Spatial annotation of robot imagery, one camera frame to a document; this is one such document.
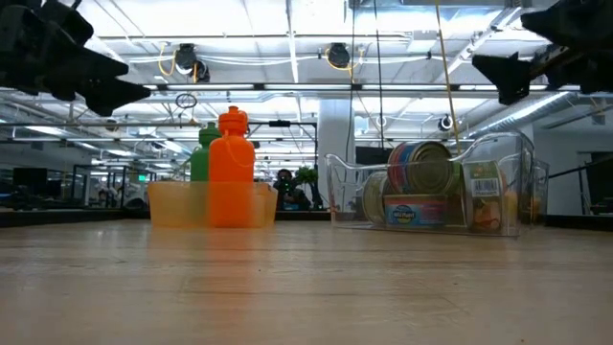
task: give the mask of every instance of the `bottle cap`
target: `bottle cap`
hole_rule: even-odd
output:
[[[247,113],[238,110],[237,106],[230,106],[228,112],[219,116],[219,131],[225,133],[226,130],[246,134],[249,126]]]
[[[198,131],[198,142],[200,145],[210,145],[212,141],[221,138],[221,132],[216,128],[214,122],[207,123],[207,126]]]

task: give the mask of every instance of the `canned food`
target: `canned food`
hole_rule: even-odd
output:
[[[384,199],[388,225],[414,228],[445,226],[446,195],[386,195]]]
[[[444,194],[454,179],[451,152],[441,143],[402,143],[390,154],[388,178],[401,194]]]
[[[385,224],[383,196],[393,192],[386,172],[375,172],[370,175],[364,184],[362,196],[362,207],[366,219],[377,225]]]
[[[464,163],[466,225],[472,232],[500,235],[503,184],[494,161]]]

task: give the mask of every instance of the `clear plastic bin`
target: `clear plastic bin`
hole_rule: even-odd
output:
[[[277,190],[266,183],[159,181],[148,185],[151,224],[160,228],[265,228]]]
[[[534,160],[534,201],[533,222],[540,225],[547,217],[547,197],[549,190],[549,164]]]
[[[490,134],[448,160],[354,166],[328,155],[335,227],[519,236],[532,224],[534,146]]]

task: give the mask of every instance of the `can label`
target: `can label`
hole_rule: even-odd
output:
[[[465,163],[464,169],[469,226],[479,233],[500,233],[503,186],[498,164],[493,161]]]
[[[445,225],[447,203],[444,198],[386,197],[385,216],[389,225]]]

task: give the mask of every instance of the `potted plant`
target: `potted plant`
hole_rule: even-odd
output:
[[[295,179],[298,184],[307,184],[310,187],[310,193],[313,195],[313,209],[321,210],[324,202],[317,187],[317,181],[319,180],[317,171],[312,168],[302,167],[296,172]]]

